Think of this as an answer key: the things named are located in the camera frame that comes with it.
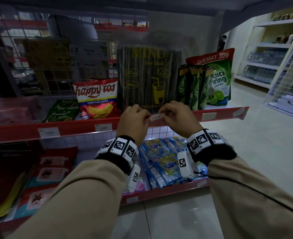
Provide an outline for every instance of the hand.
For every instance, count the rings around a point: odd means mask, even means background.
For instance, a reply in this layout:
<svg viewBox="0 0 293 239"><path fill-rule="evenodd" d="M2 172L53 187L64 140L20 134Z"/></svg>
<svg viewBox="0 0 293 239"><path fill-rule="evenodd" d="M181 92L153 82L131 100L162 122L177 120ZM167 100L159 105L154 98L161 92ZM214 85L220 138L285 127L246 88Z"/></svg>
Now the hand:
<svg viewBox="0 0 293 239"><path fill-rule="evenodd" d="M116 137L121 135L130 136L135 140L135 144L139 146L147 135L150 116L151 113L146 109L142 109L138 104L132 107L128 106L120 118Z"/></svg>
<svg viewBox="0 0 293 239"><path fill-rule="evenodd" d="M161 107L158 113L164 113L162 120L180 136L189 138L192 134L203 129L191 109L181 102L171 101ZM167 116L169 114L175 114L176 120L169 118Z"/></svg>

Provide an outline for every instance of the yellow cup graphic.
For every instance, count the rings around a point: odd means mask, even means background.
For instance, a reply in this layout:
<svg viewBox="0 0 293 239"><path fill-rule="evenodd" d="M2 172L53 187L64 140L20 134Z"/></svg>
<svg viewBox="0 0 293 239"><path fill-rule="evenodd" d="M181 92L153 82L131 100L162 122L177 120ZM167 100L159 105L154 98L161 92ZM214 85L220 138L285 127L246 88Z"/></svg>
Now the yellow cup graphic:
<svg viewBox="0 0 293 239"><path fill-rule="evenodd" d="M154 103L162 104L164 103L164 94L165 94L165 83L156 82L152 84L153 93L154 93Z"/></svg>

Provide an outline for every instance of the beige sleeve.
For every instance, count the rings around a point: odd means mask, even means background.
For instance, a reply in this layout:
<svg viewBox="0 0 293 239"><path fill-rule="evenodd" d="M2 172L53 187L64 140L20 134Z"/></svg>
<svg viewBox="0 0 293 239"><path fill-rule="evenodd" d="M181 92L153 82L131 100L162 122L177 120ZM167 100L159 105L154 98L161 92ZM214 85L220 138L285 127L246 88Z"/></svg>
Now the beige sleeve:
<svg viewBox="0 0 293 239"><path fill-rule="evenodd" d="M293 197L240 157L214 159L208 175L248 185L293 208ZM210 178L212 197L225 239L293 238L293 212L265 196L227 180Z"/></svg>
<svg viewBox="0 0 293 239"><path fill-rule="evenodd" d="M113 163L84 161L8 239L110 238L125 182Z"/></svg>

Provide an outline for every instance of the tiled floor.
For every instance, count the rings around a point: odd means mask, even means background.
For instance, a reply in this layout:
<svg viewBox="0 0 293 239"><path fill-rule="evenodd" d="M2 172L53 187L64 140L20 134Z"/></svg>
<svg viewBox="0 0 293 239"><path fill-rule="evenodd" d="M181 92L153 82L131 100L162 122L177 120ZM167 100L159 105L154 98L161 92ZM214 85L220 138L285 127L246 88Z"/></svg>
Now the tiled floor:
<svg viewBox="0 0 293 239"><path fill-rule="evenodd" d="M266 93L234 83L230 104L246 118L203 122L234 145L249 165L293 195L293 117L262 106ZM209 189L121 207L112 238L223 238Z"/></svg>

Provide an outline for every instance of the tortilla chips bag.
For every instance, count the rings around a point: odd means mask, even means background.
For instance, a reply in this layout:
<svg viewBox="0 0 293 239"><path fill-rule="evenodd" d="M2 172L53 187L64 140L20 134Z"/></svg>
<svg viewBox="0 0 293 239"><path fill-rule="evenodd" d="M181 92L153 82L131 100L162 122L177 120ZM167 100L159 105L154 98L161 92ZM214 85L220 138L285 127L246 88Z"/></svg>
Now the tortilla chips bag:
<svg viewBox="0 0 293 239"><path fill-rule="evenodd" d="M118 79L90 80L73 84L83 119L119 117Z"/></svg>

